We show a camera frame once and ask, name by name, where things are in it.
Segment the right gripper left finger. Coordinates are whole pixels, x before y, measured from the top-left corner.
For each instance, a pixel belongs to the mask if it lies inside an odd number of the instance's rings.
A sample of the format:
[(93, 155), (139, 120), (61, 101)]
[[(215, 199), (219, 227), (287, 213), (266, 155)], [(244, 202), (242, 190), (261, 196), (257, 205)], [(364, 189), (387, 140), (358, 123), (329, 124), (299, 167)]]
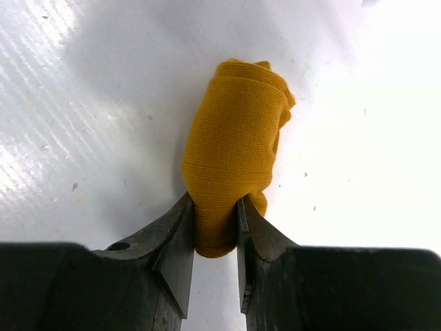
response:
[(189, 307), (194, 204), (105, 250), (1, 244), (2, 330), (179, 330)]

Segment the mustard striped sock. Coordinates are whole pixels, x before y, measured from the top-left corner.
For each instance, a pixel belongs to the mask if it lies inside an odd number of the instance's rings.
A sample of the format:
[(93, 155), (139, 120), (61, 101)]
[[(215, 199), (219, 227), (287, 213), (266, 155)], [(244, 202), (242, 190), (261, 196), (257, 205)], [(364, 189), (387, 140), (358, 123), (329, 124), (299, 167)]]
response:
[(281, 128), (296, 101), (268, 61), (230, 59), (209, 81), (189, 132), (182, 162), (195, 208), (195, 249), (216, 259), (237, 242), (234, 208), (249, 197), (267, 211)]

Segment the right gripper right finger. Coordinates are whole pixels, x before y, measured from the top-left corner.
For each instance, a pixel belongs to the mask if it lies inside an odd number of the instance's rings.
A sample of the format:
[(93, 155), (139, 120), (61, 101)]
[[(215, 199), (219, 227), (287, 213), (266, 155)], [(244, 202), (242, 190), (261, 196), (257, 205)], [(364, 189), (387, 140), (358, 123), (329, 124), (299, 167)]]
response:
[(439, 330), (440, 258), (429, 250), (300, 246), (236, 205), (248, 330)]

